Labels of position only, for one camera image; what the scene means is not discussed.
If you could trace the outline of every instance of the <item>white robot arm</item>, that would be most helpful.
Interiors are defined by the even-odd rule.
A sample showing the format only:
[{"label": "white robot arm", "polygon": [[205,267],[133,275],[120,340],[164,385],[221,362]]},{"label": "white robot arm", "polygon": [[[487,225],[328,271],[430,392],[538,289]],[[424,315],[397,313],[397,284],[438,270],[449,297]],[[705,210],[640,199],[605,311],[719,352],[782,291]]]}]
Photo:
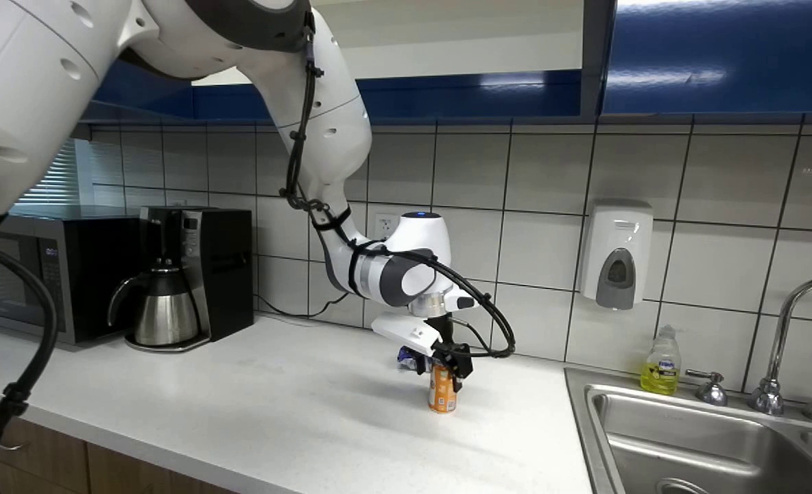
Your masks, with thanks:
[{"label": "white robot arm", "polygon": [[[508,330],[495,308],[446,270],[441,218],[409,214],[387,243],[357,230],[343,188],[367,160],[369,122],[334,37],[306,0],[0,0],[0,221],[43,177],[124,50],[173,76],[235,67],[255,82],[292,156],[286,199],[313,218],[332,284],[410,308],[410,315],[379,319],[375,332],[465,377],[465,347],[453,347],[434,322],[483,306]],[[494,358],[513,354],[511,330],[508,344]]]}]

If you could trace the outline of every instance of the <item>dish soap bottle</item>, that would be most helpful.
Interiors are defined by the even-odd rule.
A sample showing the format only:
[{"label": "dish soap bottle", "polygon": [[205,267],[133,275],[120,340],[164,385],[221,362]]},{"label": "dish soap bottle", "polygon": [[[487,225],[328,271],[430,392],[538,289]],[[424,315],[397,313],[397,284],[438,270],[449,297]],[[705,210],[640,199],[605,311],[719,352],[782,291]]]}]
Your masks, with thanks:
[{"label": "dish soap bottle", "polygon": [[672,328],[664,328],[648,361],[641,362],[635,385],[645,392],[674,395],[681,385],[681,350]]}]

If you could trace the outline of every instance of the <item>white tile wall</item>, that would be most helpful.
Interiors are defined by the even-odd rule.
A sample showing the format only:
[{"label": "white tile wall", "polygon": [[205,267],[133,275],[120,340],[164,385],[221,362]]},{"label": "white tile wall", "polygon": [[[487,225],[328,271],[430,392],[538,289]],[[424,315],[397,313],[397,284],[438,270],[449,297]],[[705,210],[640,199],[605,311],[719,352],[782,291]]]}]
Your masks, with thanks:
[{"label": "white tile wall", "polygon": [[[85,204],[255,212],[257,295],[280,308],[303,313],[334,295],[306,221],[277,201],[288,156],[275,130],[99,126],[77,156]],[[729,388],[755,367],[755,385],[768,313],[812,277],[812,119],[803,130],[701,119],[382,126],[346,190],[369,236],[382,236],[379,218],[445,214],[454,270],[498,299],[520,332],[517,352],[533,358],[634,370],[660,322],[678,328],[689,367],[722,370]],[[655,212],[648,302],[635,311],[601,311],[572,289],[583,204],[598,199]],[[346,299],[327,322],[367,328],[379,313]],[[812,319],[812,295],[799,315]],[[483,311],[458,319],[494,336]],[[795,325],[790,347],[784,388],[812,395],[812,322]]]}]

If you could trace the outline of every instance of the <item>faucet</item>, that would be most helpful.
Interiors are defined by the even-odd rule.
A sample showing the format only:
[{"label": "faucet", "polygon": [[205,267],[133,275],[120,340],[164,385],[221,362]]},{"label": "faucet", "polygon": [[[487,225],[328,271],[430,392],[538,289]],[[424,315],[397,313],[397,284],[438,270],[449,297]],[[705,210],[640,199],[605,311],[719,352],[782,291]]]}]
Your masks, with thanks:
[{"label": "faucet", "polygon": [[784,399],[782,399],[782,358],[784,358],[784,344],[790,332],[790,319],[793,308],[812,291],[812,281],[801,284],[795,291],[786,295],[782,313],[779,313],[779,328],[773,336],[770,358],[768,358],[768,373],[760,381],[751,407],[764,413],[764,414],[782,414],[784,413]]}]

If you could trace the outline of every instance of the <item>microwave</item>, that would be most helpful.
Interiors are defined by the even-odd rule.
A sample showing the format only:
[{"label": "microwave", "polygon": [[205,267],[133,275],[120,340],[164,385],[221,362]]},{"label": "microwave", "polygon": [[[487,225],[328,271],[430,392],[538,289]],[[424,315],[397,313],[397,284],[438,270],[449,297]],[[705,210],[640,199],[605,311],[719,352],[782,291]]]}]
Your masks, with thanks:
[{"label": "microwave", "polygon": [[[58,311],[58,344],[85,347],[110,336],[107,302],[140,271],[140,221],[120,210],[14,210],[0,222],[0,249],[50,289]],[[41,336],[39,299],[0,267],[0,330]]]}]

